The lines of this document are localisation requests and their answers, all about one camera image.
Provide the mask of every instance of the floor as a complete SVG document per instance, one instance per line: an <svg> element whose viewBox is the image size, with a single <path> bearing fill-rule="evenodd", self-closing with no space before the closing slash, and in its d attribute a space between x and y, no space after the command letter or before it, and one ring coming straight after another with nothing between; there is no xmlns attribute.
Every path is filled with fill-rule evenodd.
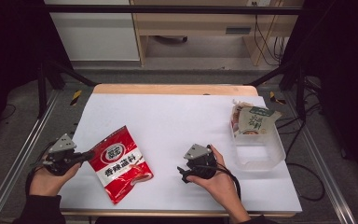
<svg viewBox="0 0 358 224"><path fill-rule="evenodd" d="M240 37L189 37L183 43L178 39L151 38L145 66L135 63L115 62L110 64L75 63L79 73L94 81L112 83L203 83L203 84L245 84L264 76L277 63L266 53L267 63L253 66ZM285 119L296 116L293 109L295 90L280 91L277 76L257 87L265 97L268 108L285 114ZM62 132L74 133L81 117L81 108L92 91L68 76L65 90L57 97L57 104L50 111L50 119L43 130L35 130L40 120L37 116L37 83L31 82L14 90L8 97L7 109L0 122L0 223L7 223L19 215L23 207L23 180L27 173L26 163L33 161L35 150L43 147L51 136ZM83 95L76 107L67 104L76 88L83 89ZM270 101L269 94L286 104ZM314 92L307 91L306 126L294 141L301 122L294 122L280 129L282 144L287 150L292 142L293 149L288 162L309 167L322 179L326 194L318 202L301 196L317 198L322 188L319 179L310 172L291 166L290 173L299 194L303 212L290 218L276 218L281 223L358 223L358 167L355 161L341 158L337 141L332 134ZM284 119L277 126L285 123ZM30 133L37 137L28 140ZM24 158L22 166L14 167ZM88 223L86 217L68 217L69 223Z"/></svg>

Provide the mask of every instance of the yellow and black sticker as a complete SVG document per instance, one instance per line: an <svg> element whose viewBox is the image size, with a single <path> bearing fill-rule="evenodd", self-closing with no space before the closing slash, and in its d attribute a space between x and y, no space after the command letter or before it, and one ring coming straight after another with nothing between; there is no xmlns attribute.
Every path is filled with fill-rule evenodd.
<svg viewBox="0 0 358 224"><path fill-rule="evenodd" d="M269 99L270 99L271 102L276 102L276 103L281 104L281 105L286 105L285 100L277 100L277 98L275 98L275 94L274 94L273 91L269 92Z"/></svg>
<svg viewBox="0 0 358 224"><path fill-rule="evenodd" d="M72 101L71 101L71 104L70 104L70 105L76 105L77 100L78 100L79 97L80 97L80 93L81 93L81 91L76 91L76 92L75 92L74 97L72 98Z"/></svg>

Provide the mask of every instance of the gray floor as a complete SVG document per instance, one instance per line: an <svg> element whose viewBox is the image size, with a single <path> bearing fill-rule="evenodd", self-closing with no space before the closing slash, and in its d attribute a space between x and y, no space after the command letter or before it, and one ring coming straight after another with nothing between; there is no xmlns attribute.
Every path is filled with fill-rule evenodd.
<svg viewBox="0 0 358 224"><path fill-rule="evenodd" d="M133 63L111 63L107 69L106 63L101 65L89 64L78 67L78 72L97 82L104 83L194 83L194 84L236 84L240 85L255 80L265 75L275 66L265 63L253 67L249 55L244 50L240 37L190 37L186 43L177 40L152 38L147 54L146 65L140 67ZM28 171L28 164L34 161L38 152L46 143L61 136L63 133L76 131L82 108L87 102L92 88L86 87L76 80L64 75L67 85L58 93L57 104L51 111L48 123L38 135L32 151L24 168L21 169L18 180L14 181L13 189L9 189L5 200L7 202L0 207L0 222L11 220L20 215L24 203L24 180ZM259 86L258 92L265 97L268 108L283 112L283 119L294 118L293 108L290 104L281 105L269 100L269 93L273 91L277 99L284 99L288 103L293 101L295 95L292 91L280 91L277 83L280 77L275 77L267 83ZM69 105L76 90L83 90L78 103ZM315 95L307 98L307 108L318 103ZM10 172L10 167L16 160L37 122L37 85L30 82L14 90L8 97L7 109L0 122L0 187ZM333 177L333 184L337 184L338 193L342 194L343 202L350 208L350 215L354 221L342 220L337 209L337 192L327 189L327 194L319 202L310 202L300 198L303 212L290 218L277 218L281 223L358 223L358 166L355 161L341 158L339 146L331 133L323 114L320 110L309 112L306 128L295 141L288 162L295 162L309 167L319 173L320 169L312 159L312 150L320 152ZM287 120L277 121L277 126ZM286 126L279 130L283 146L287 150L299 123ZM318 197L322 191L319 181L310 173L289 166L289 170L296 189L304 196ZM87 221L86 217L68 217L72 221Z"/></svg>

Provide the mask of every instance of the red snack bag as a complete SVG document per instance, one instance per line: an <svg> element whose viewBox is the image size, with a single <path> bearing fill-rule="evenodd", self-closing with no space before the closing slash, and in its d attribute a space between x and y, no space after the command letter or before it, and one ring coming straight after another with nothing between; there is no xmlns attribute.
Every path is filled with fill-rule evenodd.
<svg viewBox="0 0 358 224"><path fill-rule="evenodd" d="M95 156L89 164L114 204L120 202L137 182L153 177L126 126L111 133L91 150Z"/></svg>

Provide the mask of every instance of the clear plastic bin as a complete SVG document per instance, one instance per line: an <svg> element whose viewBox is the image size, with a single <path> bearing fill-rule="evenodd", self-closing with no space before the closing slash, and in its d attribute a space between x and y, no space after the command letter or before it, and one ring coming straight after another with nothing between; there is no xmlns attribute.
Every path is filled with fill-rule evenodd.
<svg viewBox="0 0 358 224"><path fill-rule="evenodd" d="M275 126L267 134L237 134L234 137L232 132L232 138L237 151L237 165L244 171L268 171L286 157Z"/></svg>

